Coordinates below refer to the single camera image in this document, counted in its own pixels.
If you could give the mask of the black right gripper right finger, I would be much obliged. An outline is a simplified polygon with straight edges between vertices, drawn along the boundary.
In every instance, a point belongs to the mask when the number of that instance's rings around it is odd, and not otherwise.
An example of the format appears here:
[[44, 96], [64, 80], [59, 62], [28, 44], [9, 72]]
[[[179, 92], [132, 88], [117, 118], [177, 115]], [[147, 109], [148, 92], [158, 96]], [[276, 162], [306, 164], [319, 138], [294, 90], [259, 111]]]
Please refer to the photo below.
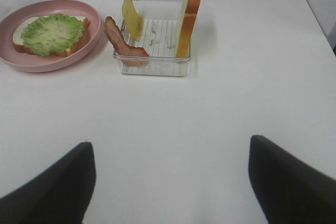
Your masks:
[[335, 223], [335, 179], [262, 135], [250, 139], [248, 174], [268, 223]]

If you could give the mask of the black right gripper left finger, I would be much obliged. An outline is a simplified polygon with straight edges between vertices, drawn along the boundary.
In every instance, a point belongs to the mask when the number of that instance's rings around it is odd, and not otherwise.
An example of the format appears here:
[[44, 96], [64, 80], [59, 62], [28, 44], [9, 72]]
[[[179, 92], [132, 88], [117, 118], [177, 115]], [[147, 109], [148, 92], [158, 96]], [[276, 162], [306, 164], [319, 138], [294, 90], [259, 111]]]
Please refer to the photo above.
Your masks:
[[93, 146], [83, 142], [1, 198], [1, 223], [82, 223], [96, 184]]

